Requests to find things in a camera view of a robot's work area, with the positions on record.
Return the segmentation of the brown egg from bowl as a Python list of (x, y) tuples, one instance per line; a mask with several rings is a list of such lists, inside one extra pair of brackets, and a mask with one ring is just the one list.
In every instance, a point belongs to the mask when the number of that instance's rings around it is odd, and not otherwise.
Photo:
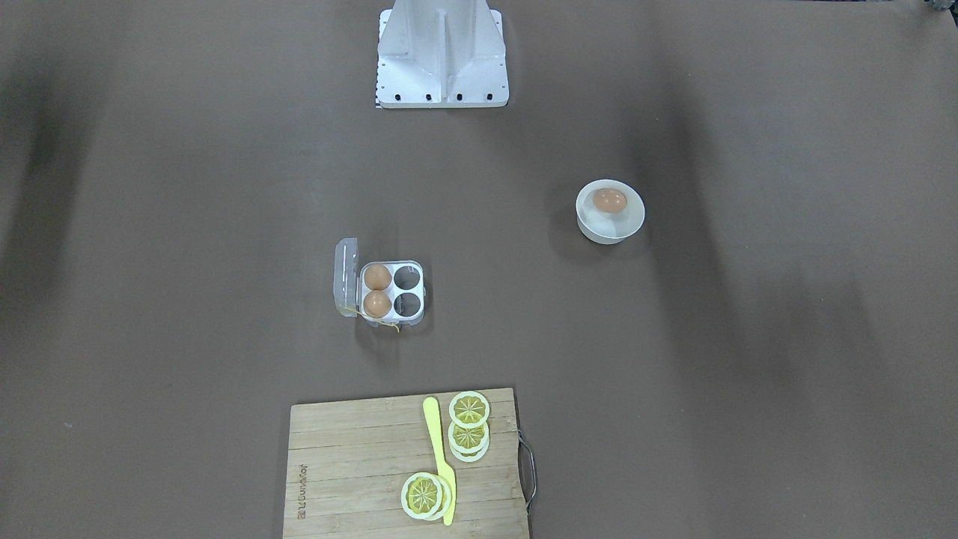
[(629, 205), (627, 195), (615, 188), (597, 189), (592, 194), (592, 202), (598, 211), (616, 214), (624, 211)]

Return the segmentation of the clear plastic egg box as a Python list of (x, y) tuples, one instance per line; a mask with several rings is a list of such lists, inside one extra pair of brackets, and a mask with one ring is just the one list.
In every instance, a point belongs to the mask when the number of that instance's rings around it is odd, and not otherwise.
[(373, 261), (360, 265), (359, 244), (355, 237), (340, 240), (333, 256), (332, 295), (336, 309), (343, 317), (373, 320), (363, 310), (363, 299), (369, 289), (363, 282), (365, 267), (386, 265), (392, 272), (392, 284), (384, 293), (392, 300), (392, 311), (383, 320), (404, 326), (415, 326), (424, 318), (427, 307), (427, 287), (424, 268), (416, 261)]

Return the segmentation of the brown egg in box rear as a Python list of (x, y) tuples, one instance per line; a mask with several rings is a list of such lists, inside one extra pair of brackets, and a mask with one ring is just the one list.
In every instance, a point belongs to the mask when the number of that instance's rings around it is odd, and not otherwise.
[(363, 282), (369, 290), (387, 290), (392, 284), (392, 272), (386, 265), (368, 265), (363, 272)]

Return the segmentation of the brown egg in box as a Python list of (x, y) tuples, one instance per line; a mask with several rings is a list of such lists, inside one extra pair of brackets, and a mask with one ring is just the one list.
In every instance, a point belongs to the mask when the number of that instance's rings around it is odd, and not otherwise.
[(363, 272), (363, 282), (369, 290), (387, 290), (392, 284), (392, 272), (386, 265), (368, 265)]
[(364, 296), (362, 306), (367, 317), (383, 320), (392, 311), (392, 300), (383, 290), (370, 290)]

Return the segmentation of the brown egg in box front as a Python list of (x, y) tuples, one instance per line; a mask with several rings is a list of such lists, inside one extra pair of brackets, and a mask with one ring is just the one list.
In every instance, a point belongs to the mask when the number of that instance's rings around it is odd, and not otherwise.
[(362, 306), (367, 317), (383, 320), (392, 311), (392, 300), (383, 290), (370, 290), (364, 296)]

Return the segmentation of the yellow rubber band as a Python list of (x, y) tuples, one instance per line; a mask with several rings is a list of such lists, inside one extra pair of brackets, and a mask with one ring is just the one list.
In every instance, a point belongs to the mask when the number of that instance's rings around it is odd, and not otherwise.
[(389, 320), (365, 320), (366, 324), (369, 324), (370, 327), (388, 327), (393, 328), (397, 333), (401, 332), (401, 325), (397, 322), (391, 322)]

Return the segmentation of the white ceramic bowl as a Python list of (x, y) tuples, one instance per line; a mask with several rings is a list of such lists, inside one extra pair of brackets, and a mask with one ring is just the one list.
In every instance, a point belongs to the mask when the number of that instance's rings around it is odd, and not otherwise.
[[(627, 195), (629, 205), (616, 214), (598, 211), (593, 202), (592, 194), (601, 188), (619, 189)], [(579, 190), (575, 203), (577, 224), (579, 231), (586, 238), (601, 245), (614, 245), (636, 235), (643, 228), (647, 217), (644, 199), (640, 197), (629, 184), (611, 178), (593, 180)]]

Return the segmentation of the lemon slice top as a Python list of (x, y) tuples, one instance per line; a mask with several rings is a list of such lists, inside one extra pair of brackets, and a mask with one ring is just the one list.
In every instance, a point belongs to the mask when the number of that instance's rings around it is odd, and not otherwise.
[(466, 390), (454, 395), (448, 404), (451, 422), (458, 427), (479, 427), (489, 419), (489, 400), (480, 392)]

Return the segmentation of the yellow plastic knife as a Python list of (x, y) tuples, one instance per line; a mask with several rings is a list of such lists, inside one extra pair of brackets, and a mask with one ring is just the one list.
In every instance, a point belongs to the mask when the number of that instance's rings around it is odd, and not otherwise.
[(427, 396), (427, 398), (422, 401), (422, 413), (424, 414), (425, 423), (427, 423), (427, 432), (433, 450), (437, 473), (439, 477), (448, 484), (449, 488), (451, 488), (451, 504), (444, 516), (442, 516), (442, 524), (451, 526), (457, 505), (457, 478), (451, 464), (449, 464), (445, 458), (440, 404), (434, 396)]

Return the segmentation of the lemon slice middle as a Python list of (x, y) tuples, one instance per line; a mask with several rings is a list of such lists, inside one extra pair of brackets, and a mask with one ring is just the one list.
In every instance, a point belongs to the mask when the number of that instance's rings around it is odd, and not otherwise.
[(463, 453), (472, 453), (481, 446), (489, 444), (488, 423), (483, 422), (472, 427), (463, 427), (451, 423), (448, 428), (448, 444)]

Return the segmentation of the lemon slice lower stack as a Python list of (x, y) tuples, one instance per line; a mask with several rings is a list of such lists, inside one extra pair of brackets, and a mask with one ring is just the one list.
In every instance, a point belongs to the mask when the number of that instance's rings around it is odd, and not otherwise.
[(488, 449), (489, 444), (485, 444), (472, 453), (463, 453), (462, 451), (456, 450), (455, 447), (449, 447), (449, 451), (451, 451), (452, 456), (457, 458), (459, 461), (462, 461), (462, 463), (475, 463), (475, 461), (485, 456)]

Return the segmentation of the white metal stand base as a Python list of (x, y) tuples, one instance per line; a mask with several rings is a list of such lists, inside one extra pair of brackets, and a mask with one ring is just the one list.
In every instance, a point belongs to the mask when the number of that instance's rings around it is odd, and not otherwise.
[(510, 101), (502, 13), (486, 1), (397, 1), (379, 14), (374, 103), (479, 109)]

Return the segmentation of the lemon slice under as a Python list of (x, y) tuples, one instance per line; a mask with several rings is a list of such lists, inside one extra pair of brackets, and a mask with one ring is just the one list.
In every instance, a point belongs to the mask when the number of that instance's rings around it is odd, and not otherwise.
[(442, 478), (441, 475), (436, 475), (436, 478), (438, 482), (440, 482), (440, 485), (442, 488), (442, 503), (440, 505), (440, 508), (437, 509), (434, 515), (431, 515), (430, 517), (427, 518), (427, 521), (444, 519), (446, 512), (448, 512), (448, 509), (451, 508), (452, 501), (454, 498), (451, 485), (444, 478)]

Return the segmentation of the bamboo cutting board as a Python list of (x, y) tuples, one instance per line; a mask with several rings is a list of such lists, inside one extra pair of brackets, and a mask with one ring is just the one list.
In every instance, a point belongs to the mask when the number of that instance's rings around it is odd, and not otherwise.
[(450, 526), (415, 520), (400, 494), (411, 475), (436, 473), (423, 395), (290, 408), (284, 538), (528, 538), (516, 396), (483, 389), (490, 447), (475, 463), (448, 451), (457, 478)]

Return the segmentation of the lemon slice single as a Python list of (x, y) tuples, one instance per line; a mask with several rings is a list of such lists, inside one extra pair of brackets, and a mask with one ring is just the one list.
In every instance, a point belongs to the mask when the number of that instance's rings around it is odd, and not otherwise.
[(414, 520), (424, 520), (442, 503), (442, 488), (436, 474), (420, 472), (410, 475), (400, 492), (404, 512)]

